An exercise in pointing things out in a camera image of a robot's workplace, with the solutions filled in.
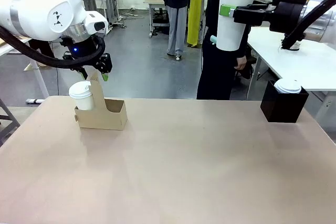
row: white table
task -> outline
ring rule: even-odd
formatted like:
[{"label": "white table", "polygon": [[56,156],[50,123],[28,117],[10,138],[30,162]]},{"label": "white table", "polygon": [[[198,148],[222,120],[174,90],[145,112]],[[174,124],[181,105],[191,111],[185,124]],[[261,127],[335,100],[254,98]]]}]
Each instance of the white table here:
[{"label": "white table", "polygon": [[256,84],[261,62],[279,77],[297,80],[307,91],[323,101],[316,115],[320,121],[336,98],[336,51],[325,44],[303,40],[299,51],[280,48],[284,35],[269,31],[268,27],[252,28],[248,43],[258,56],[247,99]]},{"label": "white table", "polygon": [[156,8],[166,9],[166,6],[163,0],[145,0],[144,3],[149,6],[149,37],[152,38],[156,26],[169,26],[169,23],[154,23],[154,10]]},{"label": "white table", "polygon": [[[30,38],[24,38],[21,39],[21,41],[23,43],[27,43],[28,41],[30,41]],[[7,53],[9,53],[10,51],[12,51],[14,48],[12,46],[10,46],[9,44],[4,44],[2,46],[0,46],[0,57],[6,55]],[[36,76],[37,82],[39,87],[41,88],[42,94],[44,98],[47,98],[49,96],[46,84],[43,80],[42,74],[40,72],[40,68],[37,66],[36,61],[30,59],[30,63],[33,67],[34,70],[34,74]]]}]

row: green clip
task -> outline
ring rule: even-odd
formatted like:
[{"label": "green clip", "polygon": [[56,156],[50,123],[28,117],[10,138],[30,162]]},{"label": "green clip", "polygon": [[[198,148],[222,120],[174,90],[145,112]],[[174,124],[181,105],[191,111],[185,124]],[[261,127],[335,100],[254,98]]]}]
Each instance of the green clip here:
[{"label": "green clip", "polygon": [[107,73],[102,73],[101,76],[103,77],[104,81],[107,81],[109,79],[109,75]]},{"label": "green clip", "polygon": [[236,9],[237,6],[232,6],[232,5],[221,5],[220,9],[219,9],[219,14],[221,16],[226,16],[229,17],[230,16],[230,11],[231,9]]}]

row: person's hand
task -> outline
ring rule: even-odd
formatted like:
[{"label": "person's hand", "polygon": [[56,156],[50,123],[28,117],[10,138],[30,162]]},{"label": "person's hand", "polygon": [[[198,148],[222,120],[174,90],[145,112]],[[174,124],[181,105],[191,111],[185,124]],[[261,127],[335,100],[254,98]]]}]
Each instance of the person's hand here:
[{"label": "person's hand", "polygon": [[235,69],[237,69],[237,70],[243,70],[244,67],[245,67],[245,65],[246,65],[246,62],[247,62],[246,56],[241,57],[241,58],[237,58],[237,62],[238,62],[238,65],[235,66]]}]

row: yellow raincoat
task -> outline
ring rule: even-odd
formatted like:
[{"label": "yellow raincoat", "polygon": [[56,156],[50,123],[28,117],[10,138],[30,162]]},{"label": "yellow raincoat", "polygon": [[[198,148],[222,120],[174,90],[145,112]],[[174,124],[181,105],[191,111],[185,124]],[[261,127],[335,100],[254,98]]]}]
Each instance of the yellow raincoat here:
[{"label": "yellow raincoat", "polygon": [[199,24],[201,21],[202,0],[190,0],[190,8],[188,14],[188,37],[187,42],[194,46],[198,43]]}]

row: black box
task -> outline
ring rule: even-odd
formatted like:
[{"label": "black box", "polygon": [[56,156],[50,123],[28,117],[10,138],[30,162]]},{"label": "black box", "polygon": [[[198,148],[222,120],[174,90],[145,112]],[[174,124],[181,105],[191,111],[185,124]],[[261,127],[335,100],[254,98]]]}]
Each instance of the black box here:
[{"label": "black box", "polygon": [[304,88],[298,94],[282,94],[268,81],[260,108],[268,122],[296,123],[308,98]]}]

